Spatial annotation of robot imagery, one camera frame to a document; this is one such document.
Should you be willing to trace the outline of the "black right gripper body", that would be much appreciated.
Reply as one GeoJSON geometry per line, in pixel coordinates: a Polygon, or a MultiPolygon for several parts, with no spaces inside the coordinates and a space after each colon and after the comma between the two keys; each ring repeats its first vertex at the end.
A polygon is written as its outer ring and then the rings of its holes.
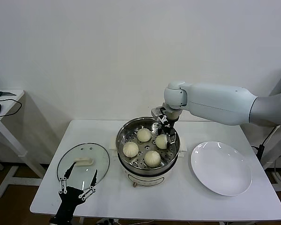
{"type": "Polygon", "coordinates": [[[174,129],[174,124],[175,123],[176,123],[176,120],[165,121],[162,134],[167,135],[167,134],[174,134],[174,133],[176,133],[176,131],[174,129]]]}

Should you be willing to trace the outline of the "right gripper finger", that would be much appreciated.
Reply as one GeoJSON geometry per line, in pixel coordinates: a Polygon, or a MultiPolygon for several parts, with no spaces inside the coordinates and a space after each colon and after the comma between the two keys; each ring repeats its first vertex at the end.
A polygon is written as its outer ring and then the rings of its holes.
{"type": "Polygon", "coordinates": [[[170,148],[171,145],[176,143],[176,134],[167,134],[166,135],[166,140],[167,140],[167,149],[170,148]]]}
{"type": "Polygon", "coordinates": [[[159,124],[157,133],[158,133],[158,135],[160,135],[163,132],[164,123],[166,121],[166,116],[158,116],[157,120],[158,120],[158,124],[159,124]]]}

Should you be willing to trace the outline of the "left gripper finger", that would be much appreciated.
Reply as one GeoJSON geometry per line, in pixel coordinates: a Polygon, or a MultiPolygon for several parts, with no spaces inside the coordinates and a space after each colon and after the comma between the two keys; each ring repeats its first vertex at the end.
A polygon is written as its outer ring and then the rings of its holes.
{"type": "Polygon", "coordinates": [[[82,201],[86,201],[91,195],[93,195],[96,192],[95,186],[96,186],[96,182],[97,182],[97,173],[98,173],[98,170],[95,171],[95,174],[90,183],[89,189],[86,191],[83,191],[83,193],[81,195],[79,195],[79,198],[82,201]]]}
{"type": "Polygon", "coordinates": [[[66,170],[64,176],[59,178],[59,183],[60,183],[59,193],[60,194],[67,194],[67,180],[69,179],[74,166],[75,166],[75,163],[72,163],[72,165],[66,170]]]}

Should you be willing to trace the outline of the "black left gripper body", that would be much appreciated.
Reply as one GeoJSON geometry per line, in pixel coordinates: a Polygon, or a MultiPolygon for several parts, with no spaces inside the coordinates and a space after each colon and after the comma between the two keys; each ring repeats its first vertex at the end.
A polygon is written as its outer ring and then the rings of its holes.
{"type": "Polygon", "coordinates": [[[83,191],[74,187],[67,187],[67,193],[62,192],[59,194],[61,198],[61,204],[57,211],[57,218],[73,218],[75,208],[83,204],[82,198],[79,198],[83,194],[83,191]]]}

